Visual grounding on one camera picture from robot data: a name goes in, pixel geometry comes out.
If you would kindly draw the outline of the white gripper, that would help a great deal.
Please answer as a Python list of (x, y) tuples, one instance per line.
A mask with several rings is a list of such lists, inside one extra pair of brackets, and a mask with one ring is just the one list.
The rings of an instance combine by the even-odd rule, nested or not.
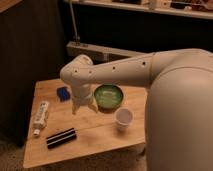
[(93, 93), (90, 84), (72, 86), (72, 114), (75, 115), (77, 112), (77, 106), (88, 105), (88, 107), (95, 113), (98, 113), (98, 108), (92, 103)]

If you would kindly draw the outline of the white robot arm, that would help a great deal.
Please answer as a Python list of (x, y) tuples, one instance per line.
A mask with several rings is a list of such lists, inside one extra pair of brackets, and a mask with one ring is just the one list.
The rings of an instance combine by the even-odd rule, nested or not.
[(77, 103), (94, 83), (147, 88), (147, 170), (213, 171), (213, 52), (160, 51), (99, 65), (79, 55), (60, 78)]

